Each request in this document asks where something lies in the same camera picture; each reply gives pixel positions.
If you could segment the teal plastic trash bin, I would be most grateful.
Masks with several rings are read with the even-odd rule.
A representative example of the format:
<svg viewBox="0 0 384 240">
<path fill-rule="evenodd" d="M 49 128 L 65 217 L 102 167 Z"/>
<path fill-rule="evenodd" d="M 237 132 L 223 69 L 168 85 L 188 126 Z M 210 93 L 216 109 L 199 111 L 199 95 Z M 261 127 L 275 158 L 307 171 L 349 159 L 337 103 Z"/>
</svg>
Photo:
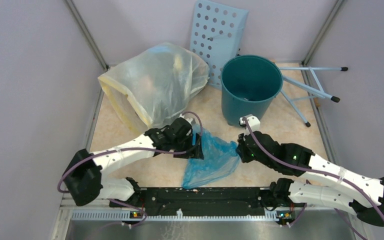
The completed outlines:
<svg viewBox="0 0 384 240">
<path fill-rule="evenodd" d="M 230 126 L 253 115 L 262 119 L 283 87 L 280 69 L 267 58 L 240 55 L 230 59 L 221 71 L 221 111 Z"/>
</svg>

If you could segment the blue plastic trash bag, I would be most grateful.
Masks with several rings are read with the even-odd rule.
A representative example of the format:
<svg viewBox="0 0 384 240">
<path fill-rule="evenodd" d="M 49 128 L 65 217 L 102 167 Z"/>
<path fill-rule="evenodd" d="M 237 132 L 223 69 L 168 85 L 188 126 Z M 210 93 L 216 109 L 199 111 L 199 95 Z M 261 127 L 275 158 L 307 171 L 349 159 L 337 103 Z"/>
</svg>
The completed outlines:
<svg viewBox="0 0 384 240">
<path fill-rule="evenodd" d="M 201 140 L 204 159 L 188 159 L 181 187 L 198 188 L 231 175 L 241 162 L 237 147 L 236 142 L 227 142 L 204 128 Z"/>
</svg>

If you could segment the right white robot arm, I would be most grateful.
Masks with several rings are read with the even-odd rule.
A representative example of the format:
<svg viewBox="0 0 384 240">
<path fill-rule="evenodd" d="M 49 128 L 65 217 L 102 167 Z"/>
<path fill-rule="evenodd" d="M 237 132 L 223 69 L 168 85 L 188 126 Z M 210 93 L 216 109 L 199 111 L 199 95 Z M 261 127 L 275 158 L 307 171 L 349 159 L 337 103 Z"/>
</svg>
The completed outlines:
<svg viewBox="0 0 384 240">
<path fill-rule="evenodd" d="M 238 136 L 243 163 L 257 161 L 284 175 L 269 186 L 272 205 L 309 204 L 335 208 L 384 227 L 384 177 L 369 178 L 340 167 L 296 143 L 278 143 L 254 131 Z"/>
</svg>

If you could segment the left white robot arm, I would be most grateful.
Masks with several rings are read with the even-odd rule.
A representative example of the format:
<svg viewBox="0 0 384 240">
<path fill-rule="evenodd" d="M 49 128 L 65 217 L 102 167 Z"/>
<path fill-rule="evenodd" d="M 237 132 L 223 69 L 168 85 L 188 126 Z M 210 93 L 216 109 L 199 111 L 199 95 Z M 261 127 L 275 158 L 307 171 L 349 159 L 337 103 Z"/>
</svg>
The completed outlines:
<svg viewBox="0 0 384 240">
<path fill-rule="evenodd" d="M 110 179 L 109 175 L 129 164 L 160 154 L 181 159 L 203 159 L 202 132 L 193 129 L 191 118 L 179 117 L 170 125 L 150 128 L 138 137 L 109 149 L 77 151 L 65 169 L 57 188 L 71 195 L 82 207 L 95 199 L 115 199 L 134 207 L 140 202 L 139 188 L 127 178 Z"/>
</svg>

